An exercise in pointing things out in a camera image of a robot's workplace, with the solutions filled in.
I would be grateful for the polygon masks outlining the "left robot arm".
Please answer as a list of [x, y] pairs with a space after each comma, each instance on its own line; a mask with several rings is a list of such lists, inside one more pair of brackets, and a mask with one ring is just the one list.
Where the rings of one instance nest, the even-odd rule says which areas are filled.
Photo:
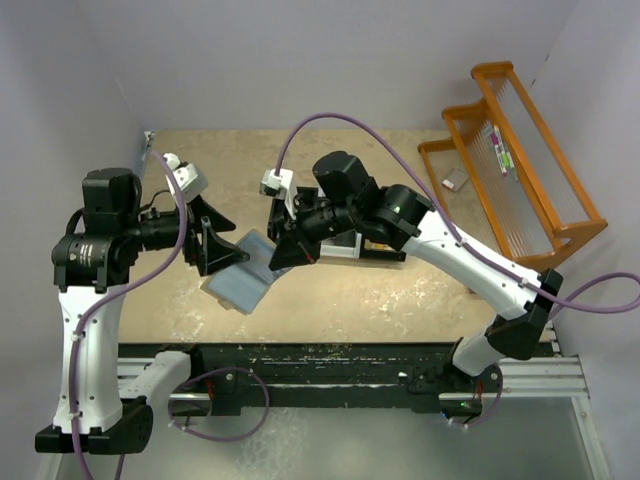
[[235, 225], [202, 198], [207, 180], [199, 169], [169, 169], [170, 191], [182, 194], [172, 211], [143, 206], [140, 178], [130, 169], [94, 170], [83, 179], [84, 205], [52, 251], [63, 369], [52, 423], [35, 436], [39, 453], [140, 453], [172, 388], [194, 392], [205, 382], [204, 365], [178, 350], [157, 354], [128, 384], [118, 380], [121, 312], [141, 252], [183, 255], [202, 277], [249, 258], [221, 238]]

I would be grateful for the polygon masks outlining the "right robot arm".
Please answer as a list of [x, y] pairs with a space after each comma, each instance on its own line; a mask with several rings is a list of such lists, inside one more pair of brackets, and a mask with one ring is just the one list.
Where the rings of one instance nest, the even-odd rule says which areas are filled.
[[545, 296], [557, 293], [562, 283], [558, 273], [538, 273], [472, 237], [454, 234], [429, 199], [405, 185], [378, 186], [361, 160], [344, 151], [322, 157], [313, 174], [322, 194], [306, 199], [292, 171], [264, 173], [260, 192], [274, 199], [268, 236], [276, 247], [270, 269], [312, 265], [323, 241], [355, 231], [439, 268], [495, 311], [485, 329], [455, 345], [444, 369], [452, 389], [469, 390], [504, 358], [533, 356], [551, 310]]

